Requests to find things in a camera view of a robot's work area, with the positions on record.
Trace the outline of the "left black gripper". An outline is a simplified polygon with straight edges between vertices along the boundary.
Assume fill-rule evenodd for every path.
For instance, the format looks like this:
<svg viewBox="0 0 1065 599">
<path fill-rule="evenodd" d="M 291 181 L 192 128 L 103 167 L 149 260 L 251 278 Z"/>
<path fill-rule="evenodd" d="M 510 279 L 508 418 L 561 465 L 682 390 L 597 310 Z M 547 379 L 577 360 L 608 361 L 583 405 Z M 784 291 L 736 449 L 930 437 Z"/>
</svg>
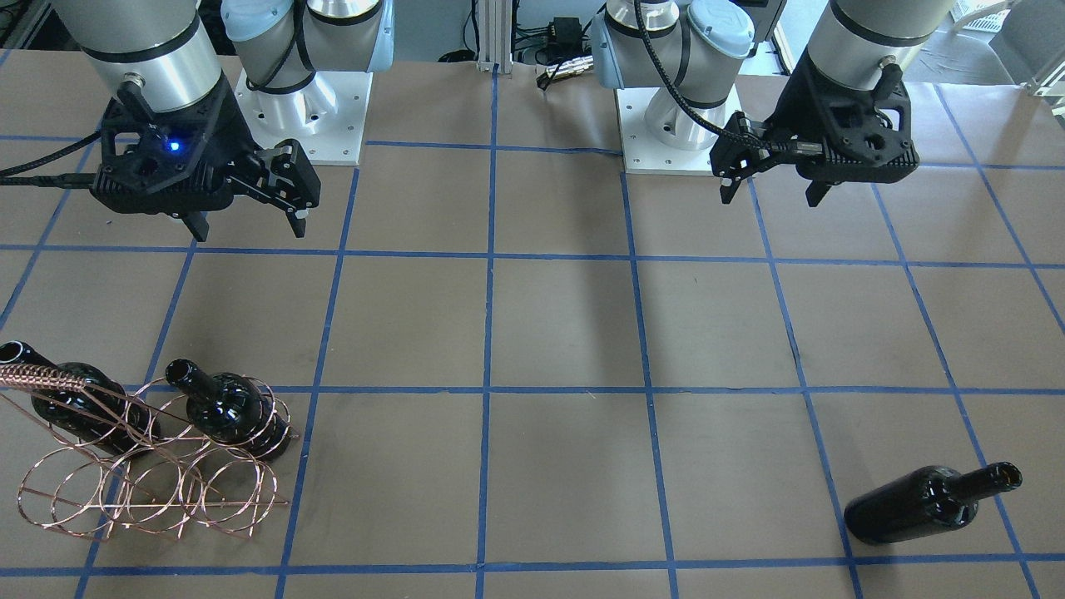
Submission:
<svg viewBox="0 0 1065 599">
<path fill-rule="evenodd" d="M 804 197 L 817 208 L 835 182 L 895 183 L 920 164 L 910 134 L 910 94 L 902 68 L 874 66 L 867 90 L 829 79 L 804 52 L 775 108 L 775 140 L 764 122 L 734 112 L 711 148 L 712 175 L 721 179 L 721 203 L 730 205 L 741 182 L 794 158 L 794 140 L 818 141 L 825 151 L 806 156 L 796 169 L 812 183 Z"/>
</svg>

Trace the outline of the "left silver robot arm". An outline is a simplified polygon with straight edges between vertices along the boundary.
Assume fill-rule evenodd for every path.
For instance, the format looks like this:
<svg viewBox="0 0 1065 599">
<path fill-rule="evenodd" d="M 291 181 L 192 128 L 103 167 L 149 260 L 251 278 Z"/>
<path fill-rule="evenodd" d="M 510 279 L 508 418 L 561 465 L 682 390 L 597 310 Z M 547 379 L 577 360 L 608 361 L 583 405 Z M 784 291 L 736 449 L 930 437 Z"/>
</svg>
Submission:
<svg viewBox="0 0 1065 599">
<path fill-rule="evenodd" d="M 608 1 L 591 22 L 597 78 L 651 88 L 659 143 L 702 151 L 730 204 L 742 181 L 794 166 L 817 207 L 842 183 L 891 185 L 919 166 L 905 69 L 948 1 L 830 1 L 764 120 L 727 109 L 755 23 L 731 1 Z"/>
</svg>

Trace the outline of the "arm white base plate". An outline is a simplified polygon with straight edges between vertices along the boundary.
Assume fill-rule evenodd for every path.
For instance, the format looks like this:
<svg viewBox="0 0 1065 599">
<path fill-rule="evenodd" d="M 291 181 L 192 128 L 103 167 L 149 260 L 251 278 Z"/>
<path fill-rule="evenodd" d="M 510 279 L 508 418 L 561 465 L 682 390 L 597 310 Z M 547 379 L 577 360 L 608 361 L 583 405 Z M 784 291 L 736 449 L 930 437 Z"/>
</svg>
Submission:
<svg viewBox="0 0 1065 599">
<path fill-rule="evenodd" d="M 357 166 L 373 80 L 373 72 L 315 72 L 307 87 L 273 95 L 250 91 L 240 72 L 235 97 L 260 146 L 296 139 L 316 166 Z"/>
<path fill-rule="evenodd" d="M 629 175 L 712 176 L 718 136 L 697 125 L 663 88 L 617 90 L 617 122 Z"/>
</svg>

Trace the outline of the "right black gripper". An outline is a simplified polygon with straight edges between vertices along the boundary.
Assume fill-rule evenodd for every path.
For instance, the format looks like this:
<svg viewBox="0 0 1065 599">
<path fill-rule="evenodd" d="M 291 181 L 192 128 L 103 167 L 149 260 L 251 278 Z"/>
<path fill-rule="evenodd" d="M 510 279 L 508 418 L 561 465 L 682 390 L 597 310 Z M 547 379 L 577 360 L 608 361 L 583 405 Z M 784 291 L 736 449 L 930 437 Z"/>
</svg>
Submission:
<svg viewBox="0 0 1065 599">
<path fill-rule="evenodd" d="M 243 167 L 246 194 L 285 213 L 296 238 L 307 234 L 322 182 L 300 141 L 260 149 L 225 75 L 203 98 L 171 112 L 151 109 L 144 91 L 125 81 L 106 106 L 92 197 L 121 215 L 179 215 L 203 243 L 203 212 L 231 205 L 225 178 Z"/>
</svg>

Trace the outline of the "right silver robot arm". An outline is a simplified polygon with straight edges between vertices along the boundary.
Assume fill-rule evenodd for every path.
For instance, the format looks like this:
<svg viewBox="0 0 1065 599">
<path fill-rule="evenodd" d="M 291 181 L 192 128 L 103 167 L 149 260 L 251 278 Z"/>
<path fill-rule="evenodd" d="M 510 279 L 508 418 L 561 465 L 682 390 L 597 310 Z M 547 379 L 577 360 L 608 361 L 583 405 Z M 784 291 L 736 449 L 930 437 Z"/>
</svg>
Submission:
<svg viewBox="0 0 1065 599">
<path fill-rule="evenodd" d="M 394 61 L 392 1 L 224 1 L 231 85 L 195 1 L 58 1 L 111 92 L 102 163 L 81 182 L 118 215 L 167 215 L 198 241 L 239 195 L 301 238 L 317 164 L 353 166 L 374 72 Z"/>
</svg>

